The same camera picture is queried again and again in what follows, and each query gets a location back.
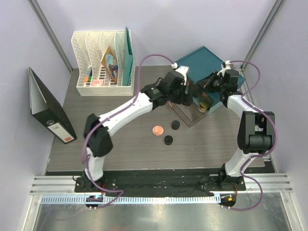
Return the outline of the gold lidded cream jar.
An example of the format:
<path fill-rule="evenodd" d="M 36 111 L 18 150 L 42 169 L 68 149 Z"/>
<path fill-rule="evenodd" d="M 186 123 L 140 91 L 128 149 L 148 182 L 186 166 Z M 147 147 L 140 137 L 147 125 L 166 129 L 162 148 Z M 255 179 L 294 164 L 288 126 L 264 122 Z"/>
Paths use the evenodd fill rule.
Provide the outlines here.
<path fill-rule="evenodd" d="M 206 113 L 208 110 L 210 109 L 210 107 L 208 106 L 208 104 L 204 101 L 201 101 L 198 105 L 198 111 L 200 113 Z"/>

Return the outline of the black round cap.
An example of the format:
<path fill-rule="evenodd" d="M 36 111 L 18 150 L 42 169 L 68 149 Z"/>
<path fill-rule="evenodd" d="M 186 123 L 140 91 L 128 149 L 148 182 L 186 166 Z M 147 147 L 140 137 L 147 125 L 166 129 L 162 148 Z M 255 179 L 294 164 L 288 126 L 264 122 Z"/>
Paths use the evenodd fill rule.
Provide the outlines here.
<path fill-rule="evenodd" d="M 180 122 L 178 120 L 173 120 L 171 122 L 171 128 L 173 130 L 178 130 L 180 128 Z"/>
<path fill-rule="evenodd" d="M 164 144 L 171 145 L 173 143 L 173 137 L 171 135 L 166 135 L 164 137 Z"/>

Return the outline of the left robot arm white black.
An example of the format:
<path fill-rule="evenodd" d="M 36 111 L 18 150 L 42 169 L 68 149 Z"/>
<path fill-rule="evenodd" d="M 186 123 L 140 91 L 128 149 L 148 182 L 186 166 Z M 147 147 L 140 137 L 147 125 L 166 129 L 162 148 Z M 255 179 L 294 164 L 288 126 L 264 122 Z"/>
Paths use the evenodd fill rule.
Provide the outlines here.
<path fill-rule="evenodd" d="M 135 118 L 148 113 L 167 103 L 191 105 L 193 88 L 188 83 L 187 66 L 180 66 L 169 71 L 160 81 L 146 85 L 141 91 L 123 105 L 113 111 L 87 117 L 83 136 L 82 161 L 86 165 L 86 187 L 92 192 L 102 188 L 103 164 L 105 156 L 113 148 L 111 137 L 124 125 Z"/>

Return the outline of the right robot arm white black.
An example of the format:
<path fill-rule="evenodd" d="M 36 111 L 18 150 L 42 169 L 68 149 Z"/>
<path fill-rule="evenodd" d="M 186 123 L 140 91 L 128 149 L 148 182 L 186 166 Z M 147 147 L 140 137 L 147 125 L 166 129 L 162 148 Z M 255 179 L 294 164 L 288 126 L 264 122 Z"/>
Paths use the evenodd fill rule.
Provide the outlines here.
<path fill-rule="evenodd" d="M 223 105 L 241 119 L 237 144 L 232 158 L 218 172 L 216 184 L 221 190 L 231 190 L 244 179 L 245 169 L 259 156 L 273 148 L 275 143 L 273 112 L 263 112 L 250 104 L 238 90 L 239 73 L 234 69 L 214 71 L 197 81 L 201 90 L 219 94 Z"/>

